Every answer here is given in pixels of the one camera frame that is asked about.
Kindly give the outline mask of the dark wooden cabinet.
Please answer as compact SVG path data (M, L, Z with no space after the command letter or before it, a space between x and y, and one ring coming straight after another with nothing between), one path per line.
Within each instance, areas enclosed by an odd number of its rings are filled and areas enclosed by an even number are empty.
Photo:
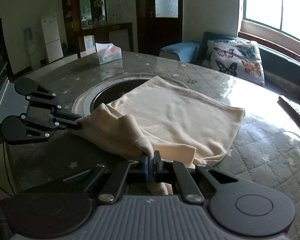
M80 53L87 49L84 38L92 36L97 43L109 43L110 33L126 30L128 50L134 50L133 24L109 23L106 0L62 0L63 19L70 54Z

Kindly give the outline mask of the butterfly print pillow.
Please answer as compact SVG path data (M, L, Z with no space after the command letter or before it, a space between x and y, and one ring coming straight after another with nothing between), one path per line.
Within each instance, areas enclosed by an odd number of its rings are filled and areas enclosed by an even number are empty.
M202 66L257 85L264 85L264 71L257 42L209 40Z

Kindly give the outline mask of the tissue box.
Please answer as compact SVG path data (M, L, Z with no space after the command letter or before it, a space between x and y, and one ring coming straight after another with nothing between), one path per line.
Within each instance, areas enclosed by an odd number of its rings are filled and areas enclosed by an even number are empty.
M112 43L95 43L95 47L99 64L109 63L122 58L121 48Z

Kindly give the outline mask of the water dispenser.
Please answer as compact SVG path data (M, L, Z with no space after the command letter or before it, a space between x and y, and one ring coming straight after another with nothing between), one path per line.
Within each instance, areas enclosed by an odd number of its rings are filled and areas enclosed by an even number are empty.
M24 40L27 49L27 55L29 57L30 65L32 69L36 70L38 68L38 59L36 52L36 44L33 39L32 30L30 27L23 30L24 32Z

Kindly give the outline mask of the dark wooden door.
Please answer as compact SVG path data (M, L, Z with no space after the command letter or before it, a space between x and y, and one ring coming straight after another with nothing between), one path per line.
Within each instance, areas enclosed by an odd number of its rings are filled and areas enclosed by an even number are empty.
M138 51L158 56L182 41L183 0L136 0Z

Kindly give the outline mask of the round black induction cooktop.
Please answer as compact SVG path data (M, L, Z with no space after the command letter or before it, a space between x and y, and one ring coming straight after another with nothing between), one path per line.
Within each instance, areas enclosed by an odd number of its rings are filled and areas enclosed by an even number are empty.
M116 81L113 85L106 85L106 88L98 92L91 102L90 110L93 112L97 107L104 103L105 105L114 100L119 99L124 94L130 92L134 88L147 82L149 79L132 79L125 81Z

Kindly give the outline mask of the black remote control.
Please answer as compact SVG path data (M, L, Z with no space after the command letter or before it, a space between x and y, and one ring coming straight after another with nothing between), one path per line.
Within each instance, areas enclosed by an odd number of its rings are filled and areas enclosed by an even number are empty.
M290 116L300 129L300 111L284 95L278 97L277 103Z

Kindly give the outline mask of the white refrigerator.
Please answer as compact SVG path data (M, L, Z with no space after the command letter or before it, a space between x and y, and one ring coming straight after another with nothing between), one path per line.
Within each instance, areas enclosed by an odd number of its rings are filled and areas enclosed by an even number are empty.
M48 63L61 59L63 52L56 15L42 17L41 25Z

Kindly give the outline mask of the cream beige garment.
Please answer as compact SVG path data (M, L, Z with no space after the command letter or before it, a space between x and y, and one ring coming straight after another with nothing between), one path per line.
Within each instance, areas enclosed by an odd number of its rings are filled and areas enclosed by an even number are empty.
M243 108L156 76L81 118L75 135L126 159L159 151L188 168L213 166L228 153L244 115Z

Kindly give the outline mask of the blue sectional sofa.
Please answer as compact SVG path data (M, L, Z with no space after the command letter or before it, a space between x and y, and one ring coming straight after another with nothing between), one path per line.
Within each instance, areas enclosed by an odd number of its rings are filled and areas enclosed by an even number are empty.
M169 45L159 55L267 86L300 101L300 62L255 40L206 31L202 42Z

